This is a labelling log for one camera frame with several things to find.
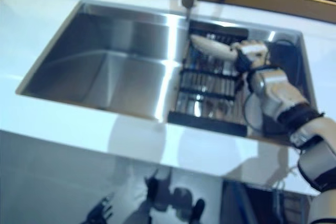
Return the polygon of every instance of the dish rack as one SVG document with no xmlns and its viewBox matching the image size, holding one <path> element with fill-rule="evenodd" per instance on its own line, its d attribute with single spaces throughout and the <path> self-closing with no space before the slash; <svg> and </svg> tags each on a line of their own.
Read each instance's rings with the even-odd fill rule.
<svg viewBox="0 0 336 224">
<path fill-rule="evenodd" d="M 197 34 L 225 44 L 246 39 L 224 33 L 191 29 Z M 198 51 L 190 43 L 180 72 L 174 111 L 168 122 L 222 133 L 246 136 L 243 103 L 246 92 L 242 76 L 230 61 Z"/>
</svg>

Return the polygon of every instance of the white countertop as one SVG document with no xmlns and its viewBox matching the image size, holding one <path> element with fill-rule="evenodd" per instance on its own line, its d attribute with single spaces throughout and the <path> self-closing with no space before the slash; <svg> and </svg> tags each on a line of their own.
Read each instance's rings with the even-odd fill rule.
<svg viewBox="0 0 336 224">
<path fill-rule="evenodd" d="M 259 185 L 316 194 L 292 148 L 17 95 L 16 88 L 79 0 L 0 0 L 0 129 Z M 100 0 L 183 11 L 180 0 Z M 336 119 L 336 26 L 199 2 L 193 13 L 303 32 L 318 107 Z"/>
</svg>

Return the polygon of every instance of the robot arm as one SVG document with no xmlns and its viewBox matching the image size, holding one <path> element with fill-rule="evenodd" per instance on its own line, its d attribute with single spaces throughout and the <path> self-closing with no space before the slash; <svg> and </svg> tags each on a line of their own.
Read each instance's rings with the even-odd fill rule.
<svg viewBox="0 0 336 224">
<path fill-rule="evenodd" d="M 243 41 L 230 47 L 192 35 L 193 45 L 217 58 L 232 61 L 246 73 L 249 90 L 261 101 L 264 114 L 284 125 L 293 146 L 301 150 L 298 168 L 321 194 L 311 204 L 309 224 L 336 223 L 336 123 L 310 106 L 287 75 L 267 59 L 263 42 Z"/>
</svg>

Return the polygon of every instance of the black joint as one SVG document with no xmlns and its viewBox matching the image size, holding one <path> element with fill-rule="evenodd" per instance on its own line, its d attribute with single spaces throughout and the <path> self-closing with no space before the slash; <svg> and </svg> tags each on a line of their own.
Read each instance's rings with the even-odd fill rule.
<svg viewBox="0 0 336 224">
<path fill-rule="evenodd" d="M 245 54 L 243 54 L 241 50 L 238 50 L 238 57 L 235 63 L 236 70 L 239 73 L 245 73 L 250 70 L 251 65 L 252 61 L 250 61 L 249 58 Z"/>
<path fill-rule="evenodd" d="M 246 81 L 247 81 L 247 83 L 248 83 L 248 90 L 249 90 L 251 93 L 253 93 L 253 89 L 252 89 L 252 86 L 251 86 L 251 79 L 252 79 L 252 76 L 253 76 L 257 71 L 268 70 L 268 69 L 276 70 L 276 69 L 281 69 L 281 68 L 280 68 L 279 66 L 277 66 L 277 65 L 263 65 L 263 66 L 260 66 L 260 67 L 251 69 L 251 71 L 247 74 Z"/>
<path fill-rule="evenodd" d="M 325 224 L 325 223 L 336 223 L 336 219 L 324 218 L 313 221 L 310 224 Z"/>
<path fill-rule="evenodd" d="M 312 188 L 314 188 L 314 189 L 317 190 L 317 191 L 322 191 L 322 188 L 321 188 L 318 184 L 316 184 L 314 181 L 312 181 L 312 180 L 306 175 L 306 173 L 302 170 L 300 163 L 298 163 L 298 170 L 299 170 L 300 174 L 302 175 L 302 177 L 308 182 L 308 184 L 309 184 Z"/>
<path fill-rule="evenodd" d="M 336 167 L 326 171 L 315 179 L 316 184 L 320 185 L 321 192 L 336 188 Z"/>
<path fill-rule="evenodd" d="M 277 121 L 285 126 L 289 133 L 293 133 L 309 121 L 322 116 L 323 113 L 319 114 L 308 103 L 299 103 L 282 112 Z"/>
</svg>

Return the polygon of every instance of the black cable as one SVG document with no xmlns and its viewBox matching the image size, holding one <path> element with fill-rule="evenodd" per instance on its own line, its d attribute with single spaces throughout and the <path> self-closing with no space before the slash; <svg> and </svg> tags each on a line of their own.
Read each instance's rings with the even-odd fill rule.
<svg viewBox="0 0 336 224">
<path fill-rule="evenodd" d="M 298 51 L 296 45 L 290 40 L 278 39 L 278 40 L 274 41 L 274 44 L 278 44 L 279 42 L 286 42 L 286 43 L 290 44 L 291 46 L 293 46 L 296 51 Z M 297 71 L 296 71 L 296 78 L 295 78 L 294 86 L 297 86 L 299 84 L 299 81 L 300 81 L 299 79 L 300 79 L 300 74 L 301 74 L 301 65 L 302 65 L 301 59 L 300 59 L 299 56 L 297 56 Z"/>
<path fill-rule="evenodd" d="M 282 132 L 268 132 L 268 131 L 264 131 L 264 130 L 261 130 L 261 129 L 258 129 L 256 127 L 254 127 L 250 122 L 249 120 L 247 119 L 247 115 L 246 115 L 246 105 L 248 103 L 248 101 L 251 99 L 252 95 L 254 93 L 250 93 L 248 95 L 248 97 L 246 98 L 245 102 L 244 102 L 244 105 L 243 105 L 243 116 L 244 116 L 244 120 L 245 120 L 245 123 L 247 124 L 247 126 L 249 126 L 252 130 L 256 131 L 256 132 L 259 132 L 259 133 L 262 133 L 262 134 L 266 134 L 266 135 L 273 135 L 273 136 L 276 136 L 276 135 L 284 135 L 284 134 L 287 134 L 288 132 L 287 131 L 282 131 Z"/>
</svg>

